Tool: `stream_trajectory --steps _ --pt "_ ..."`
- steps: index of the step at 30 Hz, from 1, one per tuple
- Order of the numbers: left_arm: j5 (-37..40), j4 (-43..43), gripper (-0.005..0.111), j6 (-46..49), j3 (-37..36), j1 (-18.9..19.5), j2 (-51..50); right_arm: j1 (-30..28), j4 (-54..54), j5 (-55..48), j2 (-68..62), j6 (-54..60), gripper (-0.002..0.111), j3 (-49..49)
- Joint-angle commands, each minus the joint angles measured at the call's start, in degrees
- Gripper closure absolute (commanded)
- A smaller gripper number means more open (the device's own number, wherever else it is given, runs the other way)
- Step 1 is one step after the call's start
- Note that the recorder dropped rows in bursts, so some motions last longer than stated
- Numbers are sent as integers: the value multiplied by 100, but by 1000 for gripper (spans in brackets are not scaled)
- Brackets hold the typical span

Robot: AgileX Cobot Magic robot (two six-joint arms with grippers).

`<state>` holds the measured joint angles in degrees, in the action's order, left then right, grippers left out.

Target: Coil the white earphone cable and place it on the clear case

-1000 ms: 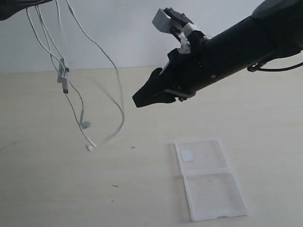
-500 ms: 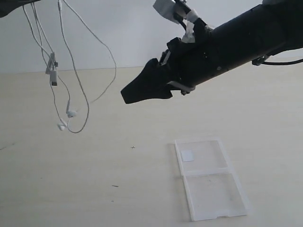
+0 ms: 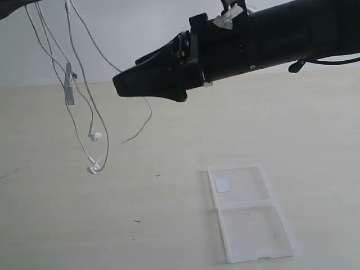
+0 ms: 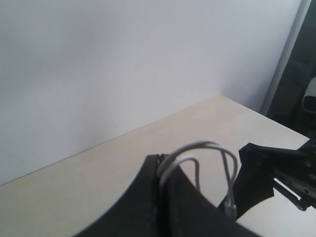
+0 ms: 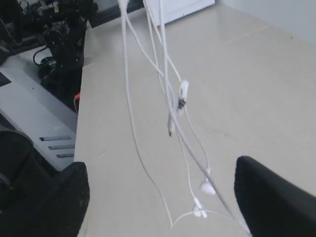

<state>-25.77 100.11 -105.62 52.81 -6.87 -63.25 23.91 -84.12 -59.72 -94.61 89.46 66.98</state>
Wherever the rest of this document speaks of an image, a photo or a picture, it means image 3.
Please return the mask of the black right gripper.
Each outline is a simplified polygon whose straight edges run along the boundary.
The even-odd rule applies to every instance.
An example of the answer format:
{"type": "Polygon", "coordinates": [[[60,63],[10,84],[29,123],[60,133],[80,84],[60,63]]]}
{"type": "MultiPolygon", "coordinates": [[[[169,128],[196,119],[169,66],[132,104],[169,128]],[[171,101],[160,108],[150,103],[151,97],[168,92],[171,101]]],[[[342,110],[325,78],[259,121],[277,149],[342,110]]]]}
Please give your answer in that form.
{"type": "Polygon", "coordinates": [[[228,24],[221,24],[220,16],[208,19],[205,13],[191,17],[190,29],[113,77],[117,94],[185,102],[188,90],[268,68],[269,11],[245,11],[228,24]]]}

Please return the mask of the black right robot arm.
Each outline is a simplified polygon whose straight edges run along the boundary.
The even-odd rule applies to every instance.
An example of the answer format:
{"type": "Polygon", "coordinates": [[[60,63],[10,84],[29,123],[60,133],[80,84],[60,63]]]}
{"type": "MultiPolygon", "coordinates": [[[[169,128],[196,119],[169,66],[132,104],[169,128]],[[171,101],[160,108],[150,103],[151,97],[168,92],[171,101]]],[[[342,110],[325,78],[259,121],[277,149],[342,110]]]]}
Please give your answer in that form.
{"type": "Polygon", "coordinates": [[[359,52],[358,1],[290,1],[255,12],[245,1],[224,1],[219,16],[201,13],[189,23],[113,77],[120,97],[184,102],[189,90],[221,79],[284,63],[297,73],[359,52]]]}

